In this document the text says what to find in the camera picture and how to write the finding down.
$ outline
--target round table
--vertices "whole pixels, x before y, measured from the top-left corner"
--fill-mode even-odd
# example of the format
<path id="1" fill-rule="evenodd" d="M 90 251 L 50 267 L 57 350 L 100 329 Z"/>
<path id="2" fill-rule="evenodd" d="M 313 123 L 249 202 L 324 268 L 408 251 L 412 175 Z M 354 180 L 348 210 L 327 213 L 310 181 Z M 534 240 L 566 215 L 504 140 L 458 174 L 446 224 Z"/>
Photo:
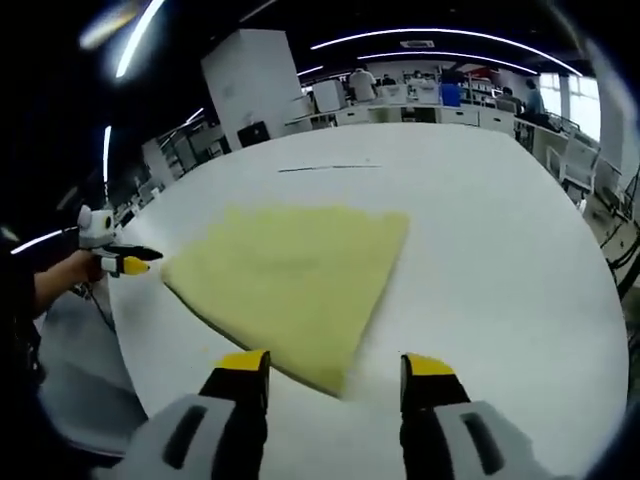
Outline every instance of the round table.
<path id="1" fill-rule="evenodd" d="M 625 409 L 622 310 L 589 227 L 513 139 L 430 124 L 280 138 L 190 172 L 122 240 L 167 258 L 229 206 L 278 204 L 399 210 L 411 224 L 343 398 L 272 370 L 261 478 L 404 478 L 405 352 L 450 364 L 471 399 L 523 431 L 552 473 L 580 474 L 599 456 Z M 110 280 L 124 361 L 149 415 L 198 392 L 216 360 L 239 350 L 162 284 L 160 263 Z"/>

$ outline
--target floor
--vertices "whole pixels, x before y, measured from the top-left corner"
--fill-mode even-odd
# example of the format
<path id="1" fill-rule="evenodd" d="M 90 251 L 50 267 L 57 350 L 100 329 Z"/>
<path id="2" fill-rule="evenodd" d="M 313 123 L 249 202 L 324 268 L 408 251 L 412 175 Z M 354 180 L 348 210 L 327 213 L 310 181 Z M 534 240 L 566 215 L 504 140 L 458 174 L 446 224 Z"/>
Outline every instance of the floor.
<path id="1" fill-rule="evenodd" d="M 590 197 L 587 202 L 587 208 L 584 213 L 584 219 L 591 227 L 594 236 L 599 244 L 602 244 L 608 238 L 615 228 L 621 223 L 620 219 L 613 219 L 606 212 L 604 206 L 595 198 Z M 614 260 L 620 257 L 633 243 L 638 234 L 638 228 L 631 222 L 624 222 L 618 228 L 615 235 L 602 249 L 603 254 L 608 260 Z M 618 283 L 626 275 L 632 261 L 628 262 L 624 267 L 616 271 L 616 283 Z M 636 284 L 626 294 L 622 301 L 622 309 L 624 312 L 627 330 L 629 332 L 640 328 L 640 279 L 636 280 Z M 640 398 L 640 358 L 636 353 L 630 358 L 630 399 Z"/>

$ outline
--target yellow towel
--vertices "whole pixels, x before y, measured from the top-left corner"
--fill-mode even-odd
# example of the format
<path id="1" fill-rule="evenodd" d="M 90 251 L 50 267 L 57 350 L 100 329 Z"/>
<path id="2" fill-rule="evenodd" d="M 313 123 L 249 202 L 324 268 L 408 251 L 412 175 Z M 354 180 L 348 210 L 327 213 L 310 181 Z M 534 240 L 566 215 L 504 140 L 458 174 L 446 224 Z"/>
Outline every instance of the yellow towel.
<path id="1" fill-rule="evenodd" d="M 229 210 L 162 279 L 242 347 L 338 395 L 408 225 L 347 207 Z"/>

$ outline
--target white desk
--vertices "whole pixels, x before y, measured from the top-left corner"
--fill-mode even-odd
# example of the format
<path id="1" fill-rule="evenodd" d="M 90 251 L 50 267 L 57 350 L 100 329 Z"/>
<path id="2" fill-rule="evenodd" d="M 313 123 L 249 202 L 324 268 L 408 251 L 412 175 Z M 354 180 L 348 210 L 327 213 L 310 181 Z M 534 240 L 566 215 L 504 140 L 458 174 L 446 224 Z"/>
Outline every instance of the white desk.
<path id="1" fill-rule="evenodd" d="M 322 165 L 379 168 L 278 173 Z M 458 125 L 354 125 L 279 138 L 188 173 L 124 229 L 176 254 L 229 205 L 398 209 L 410 232 L 362 339 L 345 398 L 271 375 L 263 479 L 404 478 L 400 355 L 450 363 L 555 474 L 579 474 L 622 418 L 626 332 L 593 234 L 504 134 Z M 238 348 L 160 281 L 110 282 L 120 346 L 147 413 L 197 392 Z"/>

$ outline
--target window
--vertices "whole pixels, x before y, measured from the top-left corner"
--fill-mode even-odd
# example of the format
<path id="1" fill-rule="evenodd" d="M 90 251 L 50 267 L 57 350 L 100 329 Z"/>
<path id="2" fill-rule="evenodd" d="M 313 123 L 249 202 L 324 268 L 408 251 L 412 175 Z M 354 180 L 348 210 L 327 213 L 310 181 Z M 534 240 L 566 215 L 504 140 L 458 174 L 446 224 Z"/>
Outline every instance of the window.
<path id="1" fill-rule="evenodd" d="M 595 78 L 569 77 L 570 117 L 580 130 L 600 141 L 600 96 Z"/>
<path id="2" fill-rule="evenodd" d="M 562 116 L 560 76 L 557 73 L 543 73 L 540 75 L 540 95 L 542 95 L 545 110 Z"/>

